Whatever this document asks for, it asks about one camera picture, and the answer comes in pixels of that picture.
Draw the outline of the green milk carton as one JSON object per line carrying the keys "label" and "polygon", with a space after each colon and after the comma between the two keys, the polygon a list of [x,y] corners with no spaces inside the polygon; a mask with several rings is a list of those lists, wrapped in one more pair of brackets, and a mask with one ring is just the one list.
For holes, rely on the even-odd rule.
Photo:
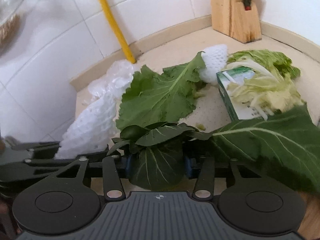
{"label": "green milk carton", "polygon": [[222,70],[217,73],[219,93],[225,104],[231,120],[248,120],[254,118],[268,119],[271,114],[266,105],[259,103],[253,105],[255,97],[245,86],[245,82],[251,79],[255,72],[248,67],[236,67]]}

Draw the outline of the clear plastic bag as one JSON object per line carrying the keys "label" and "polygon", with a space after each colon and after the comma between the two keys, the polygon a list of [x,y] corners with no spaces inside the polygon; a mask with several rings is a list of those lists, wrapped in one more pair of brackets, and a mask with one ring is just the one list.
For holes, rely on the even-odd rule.
{"label": "clear plastic bag", "polygon": [[115,99],[121,98],[130,86],[134,73],[139,70],[138,65],[127,60],[115,61],[105,75],[92,81],[87,86],[87,90],[91,94],[91,100],[87,103],[97,101],[106,94],[110,94]]}

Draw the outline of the white foam fruit net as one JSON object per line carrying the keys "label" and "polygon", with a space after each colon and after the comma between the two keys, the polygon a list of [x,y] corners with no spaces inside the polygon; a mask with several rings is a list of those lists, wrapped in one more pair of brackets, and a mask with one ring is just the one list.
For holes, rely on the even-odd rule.
{"label": "white foam fruit net", "polygon": [[117,101],[123,94],[123,89],[108,91],[87,106],[63,134],[54,158],[74,159],[79,155],[105,150],[117,132],[114,119]]}

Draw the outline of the pale napa cabbage leaves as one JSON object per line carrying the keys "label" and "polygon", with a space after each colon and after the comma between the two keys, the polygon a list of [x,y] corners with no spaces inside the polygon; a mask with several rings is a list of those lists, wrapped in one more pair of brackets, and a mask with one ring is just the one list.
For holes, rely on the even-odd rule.
{"label": "pale napa cabbage leaves", "polygon": [[305,104],[293,82],[300,77],[300,69],[293,66],[284,53],[267,49],[237,51],[229,55],[223,70],[241,66],[255,72],[245,82],[249,91],[255,94],[253,105],[262,103],[271,112],[283,113]]}

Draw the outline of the bag of dried noodles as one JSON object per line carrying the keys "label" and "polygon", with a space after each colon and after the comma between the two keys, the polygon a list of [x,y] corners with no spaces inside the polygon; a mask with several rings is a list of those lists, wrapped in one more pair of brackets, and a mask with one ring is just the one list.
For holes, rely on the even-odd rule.
{"label": "bag of dried noodles", "polygon": [[19,14],[14,14],[1,25],[0,46],[3,49],[14,38],[20,27],[21,17]]}

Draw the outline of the dark green bok choy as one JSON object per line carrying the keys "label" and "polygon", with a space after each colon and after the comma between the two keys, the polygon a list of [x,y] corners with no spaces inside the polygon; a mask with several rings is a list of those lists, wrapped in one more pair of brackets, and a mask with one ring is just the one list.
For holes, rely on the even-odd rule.
{"label": "dark green bok choy", "polygon": [[185,123],[157,122],[145,127],[130,125],[114,138],[107,155],[123,150],[129,182],[156,191],[178,184],[185,174],[187,143],[199,130]]}

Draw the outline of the yellow gas pipe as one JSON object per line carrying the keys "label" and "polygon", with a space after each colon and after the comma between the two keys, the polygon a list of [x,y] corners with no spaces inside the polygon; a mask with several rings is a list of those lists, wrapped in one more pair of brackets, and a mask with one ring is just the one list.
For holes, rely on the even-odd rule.
{"label": "yellow gas pipe", "polygon": [[133,55],[133,52],[131,51],[129,45],[127,44],[127,41],[119,27],[119,25],[116,22],[116,19],[114,18],[114,15],[112,13],[112,10],[107,2],[107,0],[98,0],[99,4],[102,8],[102,11],[104,13],[104,16],[106,20],[108,21],[111,30],[113,31],[115,37],[118,40],[118,43],[120,44],[120,47],[128,61],[131,63],[136,63],[136,59]]}

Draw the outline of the large dark cabbage leaf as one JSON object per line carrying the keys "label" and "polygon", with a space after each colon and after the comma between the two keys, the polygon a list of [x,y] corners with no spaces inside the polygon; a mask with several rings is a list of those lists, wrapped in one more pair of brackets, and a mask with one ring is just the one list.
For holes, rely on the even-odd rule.
{"label": "large dark cabbage leaf", "polygon": [[219,157],[242,161],[294,190],[319,192],[319,128],[306,105],[190,136],[211,141]]}

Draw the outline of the wooden knife block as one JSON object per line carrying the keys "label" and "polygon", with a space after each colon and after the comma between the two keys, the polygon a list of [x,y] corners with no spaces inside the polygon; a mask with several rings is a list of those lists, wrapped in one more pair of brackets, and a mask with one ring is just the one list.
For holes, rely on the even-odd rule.
{"label": "wooden knife block", "polygon": [[242,0],[210,0],[212,28],[241,43],[250,43],[262,38],[258,9],[251,2],[246,11]]}

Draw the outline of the large green lettuce leaf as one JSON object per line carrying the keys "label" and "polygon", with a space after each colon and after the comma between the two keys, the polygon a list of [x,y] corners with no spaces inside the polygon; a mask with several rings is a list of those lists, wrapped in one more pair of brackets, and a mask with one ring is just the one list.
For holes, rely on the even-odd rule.
{"label": "large green lettuce leaf", "polygon": [[201,52],[190,62],[163,68],[162,74],[143,65],[122,96],[117,129],[177,122],[188,116],[196,108],[198,91],[206,85],[200,79],[204,68]]}

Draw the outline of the wooden cutting board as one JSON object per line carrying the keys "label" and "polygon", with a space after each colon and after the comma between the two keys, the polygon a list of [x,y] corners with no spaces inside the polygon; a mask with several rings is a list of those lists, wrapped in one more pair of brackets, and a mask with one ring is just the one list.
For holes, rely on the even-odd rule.
{"label": "wooden cutting board", "polygon": [[319,194],[313,195],[300,192],[300,196],[306,203],[306,213],[298,229],[298,233],[305,239],[320,238],[320,202]]}

